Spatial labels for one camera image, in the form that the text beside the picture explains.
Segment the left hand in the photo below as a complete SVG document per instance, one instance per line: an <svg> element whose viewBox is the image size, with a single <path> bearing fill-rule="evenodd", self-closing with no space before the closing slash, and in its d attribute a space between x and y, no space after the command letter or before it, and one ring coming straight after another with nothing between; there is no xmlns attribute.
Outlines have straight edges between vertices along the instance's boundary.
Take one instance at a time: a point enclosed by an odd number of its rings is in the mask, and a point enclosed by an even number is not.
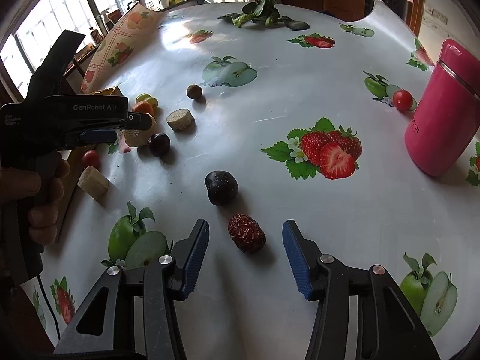
<svg viewBox="0 0 480 360"><path fill-rule="evenodd" d="M58 202L64 196L63 178L70 165L60 152L41 155L38 165L52 172L52 177L42 178L37 172L12 166L1 168L1 208L18 206L20 220L28 225L32 240L46 246L53 244L58 234Z"/></svg>

